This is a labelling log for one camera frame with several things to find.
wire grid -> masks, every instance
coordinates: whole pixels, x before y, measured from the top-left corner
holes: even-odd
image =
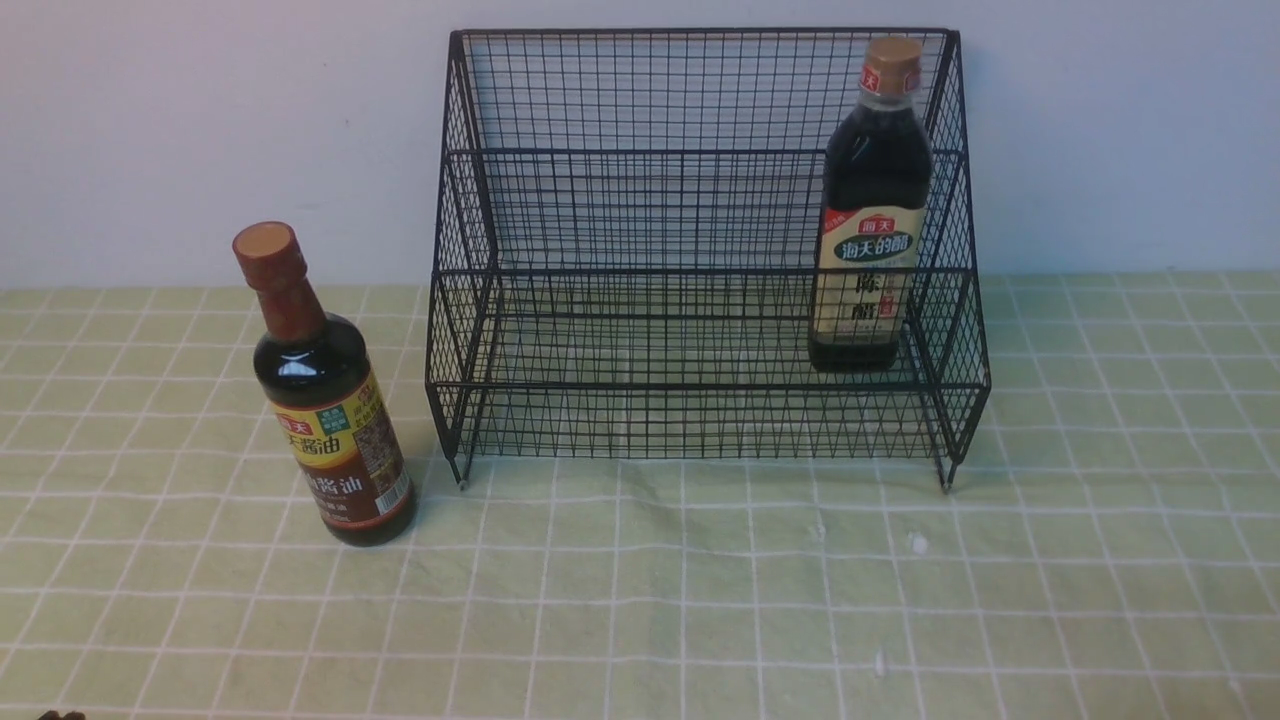
[[[936,169],[922,269],[887,274],[899,359],[808,361],[822,147],[882,33],[453,36],[426,386],[460,482],[481,452],[933,457],[948,484],[989,392],[954,32],[908,32]]]

bottle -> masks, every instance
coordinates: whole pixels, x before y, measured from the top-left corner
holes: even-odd
[[[809,361],[818,372],[888,370],[915,268],[933,159],[911,104],[920,85],[920,44],[905,37],[870,42],[858,106],[827,143],[819,269],[868,272],[814,278]]]
[[[349,544],[396,538],[413,520],[417,497],[364,336],[320,307],[289,225],[251,225],[232,250],[266,319],[253,372],[320,519]]]

gold bottle cap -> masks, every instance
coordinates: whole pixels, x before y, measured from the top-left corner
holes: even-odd
[[[920,86],[924,47],[909,37],[877,37],[867,46],[863,90],[876,95],[906,95]]]

bottle label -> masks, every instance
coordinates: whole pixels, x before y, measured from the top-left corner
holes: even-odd
[[[408,501],[412,480],[372,373],[333,405],[270,405],[325,523],[372,528]]]
[[[924,209],[877,206],[823,210],[818,268],[914,268]],[[818,277],[813,338],[826,343],[884,343],[902,327],[910,274],[849,273]]]

brown bottle cap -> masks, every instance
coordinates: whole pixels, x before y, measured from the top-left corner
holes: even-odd
[[[250,225],[232,241],[232,250],[244,272],[244,282],[253,290],[282,290],[307,277],[298,236],[280,222]]]
[[[906,95],[920,85],[924,47],[910,37],[877,37],[867,46],[863,90],[877,95]]]

